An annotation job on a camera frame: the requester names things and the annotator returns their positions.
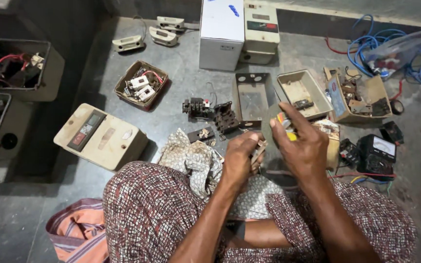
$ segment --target hand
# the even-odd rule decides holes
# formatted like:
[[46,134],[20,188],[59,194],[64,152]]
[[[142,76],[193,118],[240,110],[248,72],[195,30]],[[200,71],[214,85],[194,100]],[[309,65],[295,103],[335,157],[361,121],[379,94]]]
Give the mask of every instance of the hand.
[[312,127],[292,105],[280,103],[279,107],[290,118],[297,129],[299,138],[296,141],[290,141],[284,127],[276,119],[270,121],[272,135],[279,145],[285,163],[299,185],[303,187],[310,182],[322,180],[322,177],[326,178],[326,156],[329,145],[327,134]]
[[251,166],[249,156],[254,152],[259,140],[264,140],[261,133],[249,131],[228,142],[220,182],[237,190],[244,188],[248,178],[253,175],[252,172],[257,172],[263,159],[263,155],[259,156],[257,162]]

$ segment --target orange striped cloth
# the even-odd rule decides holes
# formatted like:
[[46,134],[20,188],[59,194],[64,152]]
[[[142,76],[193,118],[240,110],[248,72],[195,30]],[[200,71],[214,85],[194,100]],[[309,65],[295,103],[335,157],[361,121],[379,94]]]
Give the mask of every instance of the orange striped cloth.
[[75,202],[52,216],[45,229],[58,259],[66,263],[109,261],[101,199]]

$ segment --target checkered garment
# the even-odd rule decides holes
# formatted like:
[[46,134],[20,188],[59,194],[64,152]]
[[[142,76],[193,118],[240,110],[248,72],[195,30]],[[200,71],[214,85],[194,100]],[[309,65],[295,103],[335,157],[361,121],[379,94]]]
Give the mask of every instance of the checkered garment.
[[[406,212],[371,189],[338,182],[334,186],[383,262],[414,262],[417,232]],[[183,173],[140,161],[125,165],[103,193],[111,262],[166,262],[204,206]],[[266,207],[293,248],[225,248],[221,241],[217,262],[325,259],[320,231],[304,194],[268,195]]]

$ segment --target patterned cloth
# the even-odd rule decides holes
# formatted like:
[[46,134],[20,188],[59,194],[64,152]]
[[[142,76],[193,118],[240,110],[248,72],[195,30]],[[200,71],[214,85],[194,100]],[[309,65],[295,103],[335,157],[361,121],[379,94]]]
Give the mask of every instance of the patterned cloth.
[[[190,173],[190,187],[202,200],[207,202],[222,175],[222,164],[215,151],[200,141],[191,144],[188,136],[178,129],[168,137],[161,149],[158,164],[173,168],[184,174]],[[282,188],[264,176],[249,179],[245,193],[241,194],[230,216],[234,218],[269,218],[266,209],[267,194],[281,194]]]
[[[413,262],[416,229],[412,219],[383,195],[354,184],[336,183],[336,194],[384,262]],[[196,222],[205,202],[193,194],[183,173],[132,162],[108,183],[103,209],[113,263],[166,262]],[[266,208],[293,248],[225,248],[218,262],[319,262],[322,240],[302,193],[271,194]]]
[[75,202],[53,215],[45,229],[58,259],[67,263],[108,262],[102,200]]

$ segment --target person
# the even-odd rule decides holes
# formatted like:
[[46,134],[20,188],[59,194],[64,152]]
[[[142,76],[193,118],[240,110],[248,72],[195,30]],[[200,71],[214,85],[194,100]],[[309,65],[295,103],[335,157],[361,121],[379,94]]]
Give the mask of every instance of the person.
[[207,204],[181,172],[132,162],[104,191],[110,261],[413,261],[416,229],[407,213],[373,190],[331,182],[325,174],[327,135],[288,103],[280,107],[299,139],[290,141],[275,120],[270,126],[299,193],[268,195],[271,218],[246,222],[238,237],[225,227],[227,214],[253,175],[249,156],[261,134],[246,132],[229,141],[221,179]]

